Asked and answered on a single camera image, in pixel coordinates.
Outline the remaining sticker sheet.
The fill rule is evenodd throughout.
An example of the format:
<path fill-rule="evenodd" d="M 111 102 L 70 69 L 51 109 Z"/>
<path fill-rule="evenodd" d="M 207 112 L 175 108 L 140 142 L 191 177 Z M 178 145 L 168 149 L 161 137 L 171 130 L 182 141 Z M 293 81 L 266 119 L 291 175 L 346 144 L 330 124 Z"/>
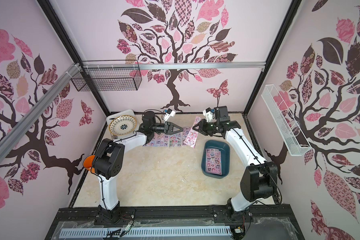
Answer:
<path fill-rule="evenodd" d="M 183 145 L 182 133 L 177 133 L 175 135 L 171 135 L 169 138 L 169 147 L 177 148 Z"/>

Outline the pink sticker sheet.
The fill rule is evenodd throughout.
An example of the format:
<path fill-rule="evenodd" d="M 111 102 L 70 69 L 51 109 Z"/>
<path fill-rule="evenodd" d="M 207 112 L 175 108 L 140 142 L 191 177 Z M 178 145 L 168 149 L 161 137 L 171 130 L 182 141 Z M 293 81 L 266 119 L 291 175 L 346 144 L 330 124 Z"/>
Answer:
<path fill-rule="evenodd" d="M 190 128 L 187 135 L 185 135 L 184 145 L 189 146 L 191 148 L 195 148 L 198 138 L 198 132 L 193 130 L 193 127 L 195 127 L 201 120 L 202 120 L 201 117 L 195 118 L 193 126 Z"/>
<path fill-rule="evenodd" d="M 145 144 L 145 147 L 154 147 L 156 145 L 156 139 L 153 138 L 149 143 Z"/>
<path fill-rule="evenodd" d="M 155 147 L 168 147 L 169 136 L 165 134 L 156 135 Z"/>

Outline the teal plastic storage box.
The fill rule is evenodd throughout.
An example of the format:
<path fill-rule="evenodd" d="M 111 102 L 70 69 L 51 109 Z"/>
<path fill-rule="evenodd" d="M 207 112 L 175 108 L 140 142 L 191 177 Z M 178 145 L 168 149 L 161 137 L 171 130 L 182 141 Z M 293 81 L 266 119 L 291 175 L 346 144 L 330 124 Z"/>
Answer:
<path fill-rule="evenodd" d="M 205 176 L 222 179 L 230 171 L 230 146 L 221 141 L 209 140 L 205 143 L 201 169 Z"/>

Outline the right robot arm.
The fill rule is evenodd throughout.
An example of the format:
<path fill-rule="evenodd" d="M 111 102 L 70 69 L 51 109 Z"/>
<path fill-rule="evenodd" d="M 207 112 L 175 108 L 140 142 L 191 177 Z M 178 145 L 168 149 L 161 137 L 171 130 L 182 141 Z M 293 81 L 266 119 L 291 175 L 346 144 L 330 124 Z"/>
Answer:
<path fill-rule="evenodd" d="M 193 130 L 204 136 L 221 135 L 235 150 L 245 171 L 240 182 L 241 191 L 229 199 L 232 212 L 242 212 L 260 200 L 278 193 L 276 164 L 268 162 L 245 137 L 240 124 L 230 119 L 226 106 L 203 110 L 201 119 Z"/>

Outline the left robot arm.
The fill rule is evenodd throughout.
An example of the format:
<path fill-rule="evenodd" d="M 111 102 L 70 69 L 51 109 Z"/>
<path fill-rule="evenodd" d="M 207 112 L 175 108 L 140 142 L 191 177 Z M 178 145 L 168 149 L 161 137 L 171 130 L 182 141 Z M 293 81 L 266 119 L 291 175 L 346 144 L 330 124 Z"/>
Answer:
<path fill-rule="evenodd" d="M 122 169 L 124 154 L 146 145 L 156 135 L 175 135 L 183 132 L 183 128 L 169 122 L 176 112 L 167 109 L 159 118 L 154 110 L 143 112 L 142 123 L 139 124 L 133 110 L 126 110 L 107 117 L 109 131 L 114 139 L 103 139 L 95 154 L 86 158 L 84 167 L 99 178 L 102 209 L 106 213 L 119 206 L 117 196 L 117 175 Z"/>

